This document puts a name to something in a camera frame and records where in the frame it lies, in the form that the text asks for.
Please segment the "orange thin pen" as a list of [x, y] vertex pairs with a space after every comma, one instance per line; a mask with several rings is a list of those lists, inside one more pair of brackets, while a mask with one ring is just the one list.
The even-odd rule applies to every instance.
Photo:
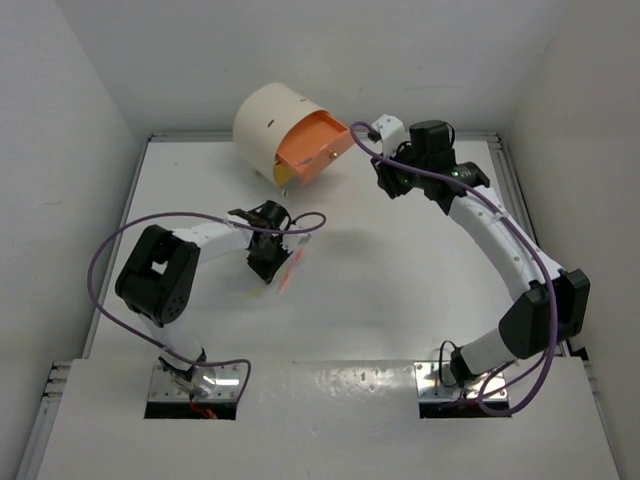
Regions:
[[301, 261], [303, 254], [304, 254], [304, 248], [303, 247], [301, 247], [300, 249], [298, 249], [296, 251], [295, 255], [293, 256], [293, 259], [289, 263], [289, 265], [288, 265], [287, 269], [285, 270], [285, 272], [284, 272], [284, 274], [282, 276], [282, 279], [281, 279], [281, 281], [280, 281], [280, 283], [278, 285], [278, 289], [277, 289], [277, 293], [278, 294], [282, 294], [286, 290], [286, 288], [287, 288], [287, 286], [288, 286], [288, 284], [289, 284], [289, 282], [291, 280], [291, 277], [293, 275], [293, 272], [294, 272], [296, 266]]

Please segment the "yellow thin pen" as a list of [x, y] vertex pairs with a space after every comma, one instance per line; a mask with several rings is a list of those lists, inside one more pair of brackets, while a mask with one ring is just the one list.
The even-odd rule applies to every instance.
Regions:
[[255, 297], [259, 297], [260, 295], [262, 295], [264, 292], [264, 288], [263, 287], [256, 287], [254, 289], [252, 289], [249, 293], [248, 293], [248, 297], [249, 298], [255, 298]]

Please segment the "white round drawer cabinet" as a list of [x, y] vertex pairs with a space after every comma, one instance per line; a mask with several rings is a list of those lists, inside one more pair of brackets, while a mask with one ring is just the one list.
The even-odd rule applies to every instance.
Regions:
[[[345, 124], [279, 82], [242, 103], [232, 135], [240, 158], [281, 191], [309, 184], [354, 145]], [[314, 159], [295, 166], [307, 157]]]

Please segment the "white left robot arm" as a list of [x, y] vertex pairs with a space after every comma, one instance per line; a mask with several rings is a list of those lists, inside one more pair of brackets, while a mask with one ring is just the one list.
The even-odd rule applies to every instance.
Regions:
[[245, 251], [251, 270], [270, 284], [292, 254], [280, 233], [291, 223], [289, 212], [268, 200], [251, 210], [231, 210], [221, 223], [175, 230], [151, 225], [143, 230], [116, 280], [115, 293], [162, 344], [159, 361], [165, 371], [189, 384], [197, 371], [194, 364], [207, 360], [182, 318], [197, 267]]

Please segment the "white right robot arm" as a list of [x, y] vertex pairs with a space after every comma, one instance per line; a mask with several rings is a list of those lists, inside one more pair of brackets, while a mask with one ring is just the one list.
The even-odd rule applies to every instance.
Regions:
[[462, 387], [582, 331], [588, 277], [545, 254], [503, 207], [484, 171], [473, 162], [457, 161], [448, 123], [431, 120], [406, 127], [383, 115], [367, 136], [382, 147], [381, 156], [371, 160], [379, 187], [390, 198], [422, 190], [474, 240], [513, 301], [495, 329], [454, 349], [447, 378]]

